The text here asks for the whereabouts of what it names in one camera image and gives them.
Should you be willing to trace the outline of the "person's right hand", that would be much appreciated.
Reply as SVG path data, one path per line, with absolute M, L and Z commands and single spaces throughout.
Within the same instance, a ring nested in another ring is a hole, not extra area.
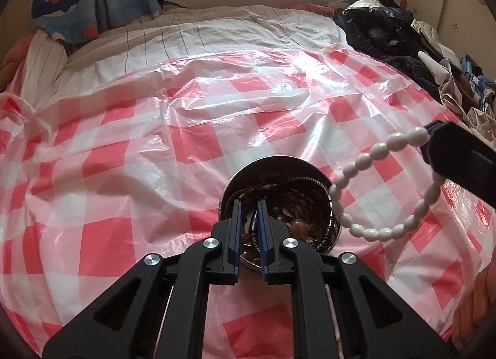
M 461 349 L 475 334 L 495 302 L 495 263 L 487 265 L 473 285 L 465 292 L 457 306 L 451 331 L 451 340 Z

